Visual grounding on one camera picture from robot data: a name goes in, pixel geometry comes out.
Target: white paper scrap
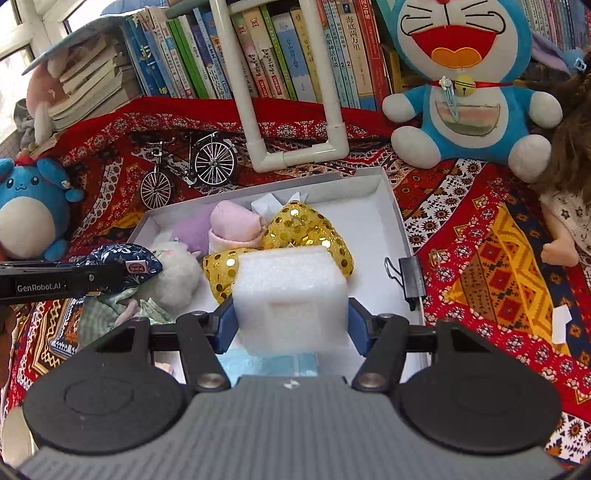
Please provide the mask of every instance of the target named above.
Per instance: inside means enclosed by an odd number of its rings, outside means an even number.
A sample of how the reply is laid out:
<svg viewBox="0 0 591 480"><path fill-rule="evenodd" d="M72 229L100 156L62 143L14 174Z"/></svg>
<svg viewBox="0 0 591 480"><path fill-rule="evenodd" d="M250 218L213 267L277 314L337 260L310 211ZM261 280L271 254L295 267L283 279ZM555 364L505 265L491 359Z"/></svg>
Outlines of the white paper scrap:
<svg viewBox="0 0 591 480"><path fill-rule="evenodd" d="M561 305L552 310L552 343L561 345L566 343L566 324L573 318L569 307Z"/></svg>
<svg viewBox="0 0 591 480"><path fill-rule="evenodd" d="M300 192L295 192L287 202L297 200L298 202L305 203L307 196L307 193L301 195ZM251 202L252 211L262 216L267 225L271 223L271 220L273 220L282 208L283 204L272 193L267 193L254 202Z"/></svg>

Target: doll hair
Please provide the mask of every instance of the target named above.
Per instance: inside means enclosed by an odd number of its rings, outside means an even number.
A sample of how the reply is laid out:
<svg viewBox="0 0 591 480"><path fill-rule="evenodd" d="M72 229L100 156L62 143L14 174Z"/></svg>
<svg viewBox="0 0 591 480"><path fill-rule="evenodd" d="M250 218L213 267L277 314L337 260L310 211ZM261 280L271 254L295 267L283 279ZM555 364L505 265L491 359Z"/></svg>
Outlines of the doll hair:
<svg viewBox="0 0 591 480"><path fill-rule="evenodd" d="M563 120L551 135L550 162L537 184L539 192L568 192L591 207L591 48L585 71L551 89L563 110Z"/></svg>

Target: red patterned blanket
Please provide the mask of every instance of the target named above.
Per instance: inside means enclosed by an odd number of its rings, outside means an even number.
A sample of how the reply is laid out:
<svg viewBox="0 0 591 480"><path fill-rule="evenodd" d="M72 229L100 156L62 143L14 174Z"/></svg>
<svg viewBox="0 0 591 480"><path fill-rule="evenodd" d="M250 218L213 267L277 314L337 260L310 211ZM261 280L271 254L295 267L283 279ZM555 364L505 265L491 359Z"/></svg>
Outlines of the red patterned blanket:
<svg viewBox="0 0 591 480"><path fill-rule="evenodd" d="M257 100L269 149L293 150L326 139L321 105ZM176 179L175 202L290 177L351 175L357 168L381 166L425 273L427 321L457 319L551 381L562 397L563 415L547 450L564 465L584 462L591 452L591 258L582 254L574 268L540 261L549 234L538 200L507 169L460 159L414 170L397 160L388 142L394 126L381 114L343 109L343 116L351 143L346 159L266 174L251 169L238 113L228 100L145 98L76 125L53 150L73 183L86 191L85 201L74 207L70 254L125 241L141 219L137 190L151 164L139 155L132 131L196 128L232 135L242 155L235 185L191 189ZM551 312L561 304L569 305L573 320L567 343L553 346ZM60 300L23 311L5 411L22 402L40 375L76 351L81 307L79 300Z"/></svg>

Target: bell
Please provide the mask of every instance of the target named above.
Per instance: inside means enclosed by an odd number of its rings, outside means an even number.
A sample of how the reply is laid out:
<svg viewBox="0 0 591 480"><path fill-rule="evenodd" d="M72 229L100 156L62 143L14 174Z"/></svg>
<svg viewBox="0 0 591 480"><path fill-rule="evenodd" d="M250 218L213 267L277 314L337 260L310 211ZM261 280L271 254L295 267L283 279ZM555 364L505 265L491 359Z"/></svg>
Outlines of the bell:
<svg viewBox="0 0 591 480"><path fill-rule="evenodd" d="M465 97L471 95L476 90L476 82L466 73L461 73L453 82L456 95Z"/></svg>

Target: white pvc pipe frame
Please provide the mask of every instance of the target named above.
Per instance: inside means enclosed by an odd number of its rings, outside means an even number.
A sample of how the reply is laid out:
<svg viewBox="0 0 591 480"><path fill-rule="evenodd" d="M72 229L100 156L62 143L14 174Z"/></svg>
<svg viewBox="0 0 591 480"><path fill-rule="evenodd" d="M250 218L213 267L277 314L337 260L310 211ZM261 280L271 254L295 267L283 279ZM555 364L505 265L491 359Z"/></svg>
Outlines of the white pvc pipe frame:
<svg viewBox="0 0 591 480"><path fill-rule="evenodd" d="M281 170L303 163L342 160L349 154L349 141L347 139L345 123L340 113L335 77L333 75L326 40L324 39L316 0L300 0L300 6L304 15L304 22L318 71L318 80L324 102L328 140L325 143L294 151L274 153L267 151L265 142L261 137L251 96L248 92L248 86L242 71L240 46L234 33L232 21L230 20L230 15L266 3L268 3L268 0L240 0L228 6L226 0L210 0L213 19L216 23L224 61L228 69L230 86L232 87L234 100L236 100L236 107L242 122L244 136L246 137L246 148L251 158L252 168L257 172L266 172Z"/></svg>

